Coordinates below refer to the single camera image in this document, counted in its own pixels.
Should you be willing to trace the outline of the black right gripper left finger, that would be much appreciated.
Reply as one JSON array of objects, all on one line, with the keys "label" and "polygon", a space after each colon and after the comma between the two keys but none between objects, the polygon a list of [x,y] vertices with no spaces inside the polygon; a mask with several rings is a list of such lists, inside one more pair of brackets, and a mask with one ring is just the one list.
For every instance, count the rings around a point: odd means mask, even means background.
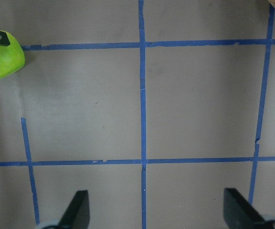
[{"label": "black right gripper left finger", "polygon": [[61,217],[58,229],[87,229],[90,223],[89,195],[87,190],[76,191]]}]

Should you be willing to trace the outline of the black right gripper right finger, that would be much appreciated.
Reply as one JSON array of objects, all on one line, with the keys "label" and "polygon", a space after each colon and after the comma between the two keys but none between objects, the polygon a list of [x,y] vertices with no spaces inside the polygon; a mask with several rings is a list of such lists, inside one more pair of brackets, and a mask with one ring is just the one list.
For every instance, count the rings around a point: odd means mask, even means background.
[{"label": "black right gripper right finger", "polygon": [[223,218],[229,229],[270,229],[266,221],[235,188],[223,193]]}]

